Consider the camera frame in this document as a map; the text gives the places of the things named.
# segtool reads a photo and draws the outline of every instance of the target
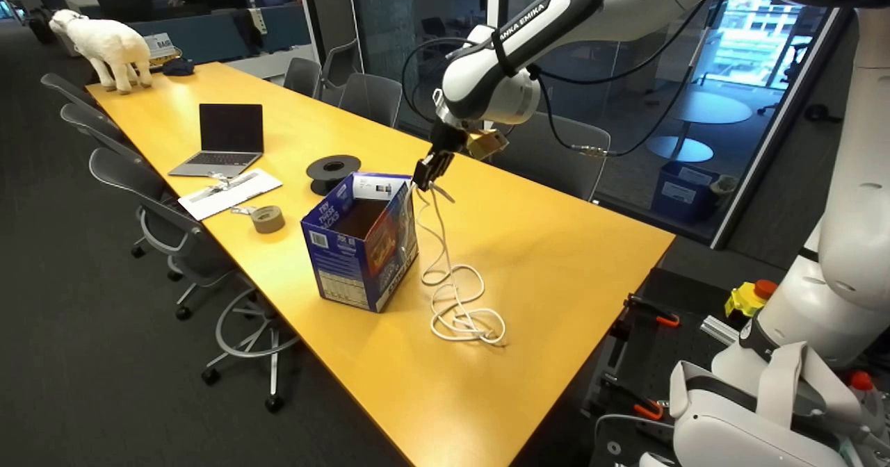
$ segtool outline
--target black spool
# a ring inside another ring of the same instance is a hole
[[[311,189],[317,195],[325,197],[336,188],[337,184],[349,177],[350,173],[362,168],[362,161],[355,156],[328,156],[317,160],[306,169],[306,175],[312,179]]]

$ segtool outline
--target blue bin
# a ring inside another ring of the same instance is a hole
[[[667,163],[658,175],[652,211],[685,223],[706,219],[718,200],[710,185],[719,178],[719,173],[690,164]]]

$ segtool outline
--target silver laptop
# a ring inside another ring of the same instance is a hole
[[[234,177],[263,156],[263,106],[201,104],[201,151],[170,175]]]

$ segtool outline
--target round table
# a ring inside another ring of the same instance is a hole
[[[753,112],[750,107],[736,99],[708,92],[690,91],[677,100],[670,110],[670,115],[683,122],[680,135],[650,138],[646,142],[646,147],[658,156],[670,160],[696,163],[711,159],[714,151],[703,142],[686,138],[693,123],[726,125],[744,122],[751,118]]]

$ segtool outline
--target red button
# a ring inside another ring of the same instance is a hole
[[[763,300],[769,300],[773,293],[776,293],[778,284],[767,279],[761,279],[754,283],[754,295],[759,296]]]
[[[871,383],[871,376],[867,372],[856,370],[850,373],[850,387],[856,391],[871,391],[875,385]]]

